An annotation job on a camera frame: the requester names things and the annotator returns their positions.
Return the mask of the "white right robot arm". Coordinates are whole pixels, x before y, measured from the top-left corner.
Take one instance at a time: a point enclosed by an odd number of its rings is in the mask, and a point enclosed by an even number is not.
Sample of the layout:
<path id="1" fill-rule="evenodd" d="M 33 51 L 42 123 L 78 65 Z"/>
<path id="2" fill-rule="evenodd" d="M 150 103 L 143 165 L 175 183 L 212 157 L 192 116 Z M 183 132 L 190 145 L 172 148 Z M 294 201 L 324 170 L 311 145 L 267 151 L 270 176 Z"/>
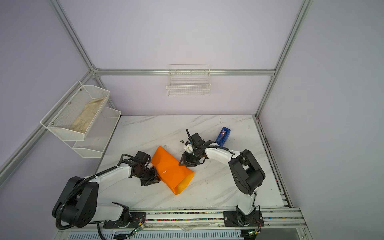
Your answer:
<path id="1" fill-rule="evenodd" d="M 237 205 L 238 211 L 249 216 L 255 210 L 256 190 L 263 184 L 266 174 L 251 151 L 233 151 L 215 143 L 195 147 L 190 142 L 185 144 L 184 149 L 180 166 L 196 167 L 205 160 L 215 160 L 227 165 L 235 185 L 242 193 Z"/>

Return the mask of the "orange wrapping paper sheet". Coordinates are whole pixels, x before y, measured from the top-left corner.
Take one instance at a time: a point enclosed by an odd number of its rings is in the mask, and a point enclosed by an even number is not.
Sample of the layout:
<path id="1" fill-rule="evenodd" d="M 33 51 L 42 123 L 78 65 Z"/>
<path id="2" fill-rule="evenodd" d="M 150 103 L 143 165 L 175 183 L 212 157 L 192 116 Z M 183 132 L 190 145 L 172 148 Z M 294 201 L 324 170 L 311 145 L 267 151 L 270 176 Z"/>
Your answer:
<path id="1" fill-rule="evenodd" d="M 170 190 L 179 195 L 190 184 L 195 173 L 185 166 L 179 166 L 179 161 L 164 148 L 158 147 L 151 161 L 158 176 Z"/>

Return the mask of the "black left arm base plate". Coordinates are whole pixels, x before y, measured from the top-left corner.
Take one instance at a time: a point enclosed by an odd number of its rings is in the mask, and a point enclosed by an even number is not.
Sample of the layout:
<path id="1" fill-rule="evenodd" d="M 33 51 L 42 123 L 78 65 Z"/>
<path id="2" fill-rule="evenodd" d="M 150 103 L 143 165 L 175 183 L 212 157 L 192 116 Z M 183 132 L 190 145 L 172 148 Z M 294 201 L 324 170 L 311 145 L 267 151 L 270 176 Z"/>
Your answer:
<path id="1" fill-rule="evenodd" d="M 123 214 L 117 221 L 105 221 L 104 229 L 135 229 L 143 225 L 146 220 L 146 212 L 130 212 Z"/>

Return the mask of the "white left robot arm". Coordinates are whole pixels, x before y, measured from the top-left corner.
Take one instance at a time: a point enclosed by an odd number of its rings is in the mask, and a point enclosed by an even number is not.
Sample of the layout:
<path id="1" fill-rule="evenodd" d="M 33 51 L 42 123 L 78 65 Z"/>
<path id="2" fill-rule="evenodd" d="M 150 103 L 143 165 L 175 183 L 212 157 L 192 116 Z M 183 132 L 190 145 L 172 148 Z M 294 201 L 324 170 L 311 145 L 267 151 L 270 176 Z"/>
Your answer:
<path id="1" fill-rule="evenodd" d="M 112 221 L 119 228 L 127 227 L 132 221 L 130 208 L 118 202 L 99 203 L 98 198 L 107 188 L 132 177 L 140 179 L 143 187 L 161 181 L 155 167 L 125 160 L 86 178 L 70 178 L 52 211 L 56 228 L 83 228 L 105 221 Z"/>

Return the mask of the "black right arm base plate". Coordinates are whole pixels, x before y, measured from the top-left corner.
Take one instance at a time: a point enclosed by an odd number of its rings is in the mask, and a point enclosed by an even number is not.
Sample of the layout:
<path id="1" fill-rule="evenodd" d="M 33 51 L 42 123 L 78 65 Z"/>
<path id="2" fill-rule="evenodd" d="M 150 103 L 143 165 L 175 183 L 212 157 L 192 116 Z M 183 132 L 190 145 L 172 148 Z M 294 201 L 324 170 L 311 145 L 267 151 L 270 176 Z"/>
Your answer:
<path id="1" fill-rule="evenodd" d="M 226 227 L 264 227 L 264 218 L 261 211 L 253 210 L 245 215 L 241 211 L 224 211 L 224 224 Z"/>

